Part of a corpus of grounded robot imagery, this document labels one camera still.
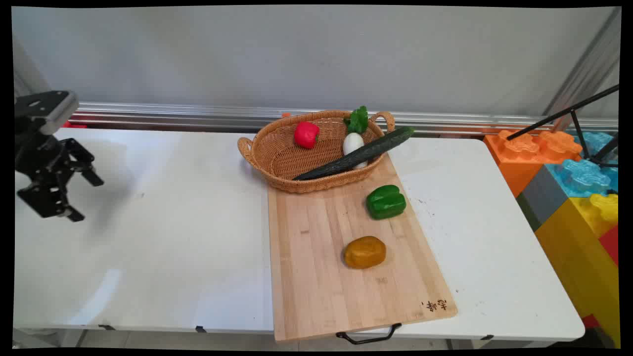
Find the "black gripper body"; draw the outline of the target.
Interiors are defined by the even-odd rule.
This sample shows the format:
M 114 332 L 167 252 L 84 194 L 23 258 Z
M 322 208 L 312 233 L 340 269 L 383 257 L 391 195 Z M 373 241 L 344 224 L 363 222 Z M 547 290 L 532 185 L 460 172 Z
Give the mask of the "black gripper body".
M 14 134 L 14 169 L 17 172 L 32 175 L 65 161 L 65 146 L 55 136 L 39 130 L 18 130 Z

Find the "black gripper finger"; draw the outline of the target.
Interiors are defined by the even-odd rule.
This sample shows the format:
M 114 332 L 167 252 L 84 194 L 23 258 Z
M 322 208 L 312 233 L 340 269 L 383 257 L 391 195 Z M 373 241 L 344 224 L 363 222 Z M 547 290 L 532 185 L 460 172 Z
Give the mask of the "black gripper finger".
M 76 139 L 57 140 L 59 153 L 55 160 L 55 186 L 65 187 L 73 174 L 81 174 L 92 186 L 104 185 L 104 180 L 97 175 L 93 154 L 84 148 Z
M 66 217 L 73 222 L 83 221 L 85 216 L 68 200 L 66 185 L 73 174 L 71 169 L 34 171 L 29 175 L 30 184 L 19 189 L 17 196 L 42 218 Z

